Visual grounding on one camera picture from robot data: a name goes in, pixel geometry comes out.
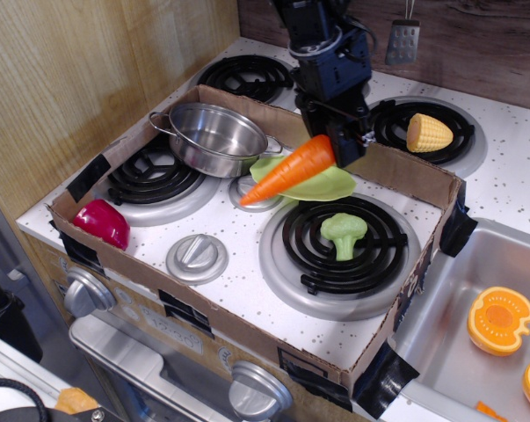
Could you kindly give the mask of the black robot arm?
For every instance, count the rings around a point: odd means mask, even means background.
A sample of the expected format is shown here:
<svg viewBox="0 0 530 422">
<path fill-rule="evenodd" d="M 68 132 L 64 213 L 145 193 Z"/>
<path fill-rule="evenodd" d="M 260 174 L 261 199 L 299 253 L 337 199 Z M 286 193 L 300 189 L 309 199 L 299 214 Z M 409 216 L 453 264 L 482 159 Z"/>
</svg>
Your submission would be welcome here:
<svg viewBox="0 0 530 422">
<path fill-rule="evenodd" d="M 286 28 L 295 105 L 309 134 L 327 135 L 340 168 L 371 142 L 365 89 L 372 77 L 369 28 L 349 15 L 347 1 L 273 1 Z"/>
</svg>

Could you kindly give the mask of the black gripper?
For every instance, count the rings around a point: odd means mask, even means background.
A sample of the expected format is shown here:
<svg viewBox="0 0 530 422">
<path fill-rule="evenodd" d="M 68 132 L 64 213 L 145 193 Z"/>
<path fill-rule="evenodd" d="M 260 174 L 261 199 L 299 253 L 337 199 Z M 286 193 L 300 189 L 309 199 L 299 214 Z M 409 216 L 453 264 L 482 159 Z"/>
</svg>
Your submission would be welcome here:
<svg viewBox="0 0 530 422">
<path fill-rule="evenodd" d="M 295 104 L 311 137 L 330 137 L 340 168 L 362 158 L 376 142 L 363 93 L 372 76 L 367 31 L 338 25 L 291 25 L 289 53 Z"/>
</svg>

